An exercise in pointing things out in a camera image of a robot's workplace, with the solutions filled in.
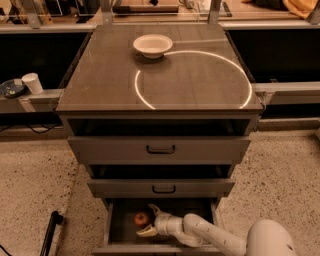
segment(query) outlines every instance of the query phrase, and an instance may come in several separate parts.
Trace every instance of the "red apple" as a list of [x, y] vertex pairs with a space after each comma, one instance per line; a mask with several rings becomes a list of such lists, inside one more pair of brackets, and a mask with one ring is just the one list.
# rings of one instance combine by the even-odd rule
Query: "red apple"
[[144, 211], [138, 211], [134, 215], [133, 221], [134, 221], [134, 224], [139, 228], [145, 228], [152, 222], [150, 215]]

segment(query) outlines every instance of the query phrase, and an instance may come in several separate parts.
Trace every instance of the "black handle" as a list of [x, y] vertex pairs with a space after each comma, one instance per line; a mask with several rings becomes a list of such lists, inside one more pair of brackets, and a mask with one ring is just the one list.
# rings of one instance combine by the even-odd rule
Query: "black handle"
[[155, 186], [152, 186], [152, 192], [155, 193], [155, 194], [173, 194], [173, 193], [176, 192], [176, 186], [173, 185], [172, 190], [169, 190], [169, 191], [164, 191], [164, 190], [159, 191], [159, 189], [157, 191]]
[[170, 148], [152, 148], [147, 145], [146, 150], [149, 154], [173, 154], [176, 151], [176, 146], [172, 145]]

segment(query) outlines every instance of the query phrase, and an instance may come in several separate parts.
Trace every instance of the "white cup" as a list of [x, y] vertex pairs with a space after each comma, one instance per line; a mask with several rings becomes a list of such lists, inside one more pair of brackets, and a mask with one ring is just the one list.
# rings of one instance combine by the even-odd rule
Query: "white cup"
[[26, 74], [22, 77], [21, 80], [28, 86], [32, 94], [40, 94], [43, 92], [38, 74], [36, 73]]

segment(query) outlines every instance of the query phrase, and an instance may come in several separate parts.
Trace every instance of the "speckled floor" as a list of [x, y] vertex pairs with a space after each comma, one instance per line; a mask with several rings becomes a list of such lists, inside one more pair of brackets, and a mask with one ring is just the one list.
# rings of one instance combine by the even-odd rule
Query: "speckled floor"
[[[219, 226], [245, 238], [261, 218], [291, 233], [299, 256], [320, 248], [320, 141], [316, 130], [263, 131], [234, 171], [231, 194], [217, 209]], [[53, 210], [57, 226], [51, 255], [89, 256], [103, 242], [107, 211], [91, 195], [88, 174], [64, 131], [0, 133], [0, 244], [13, 256], [39, 255]]]

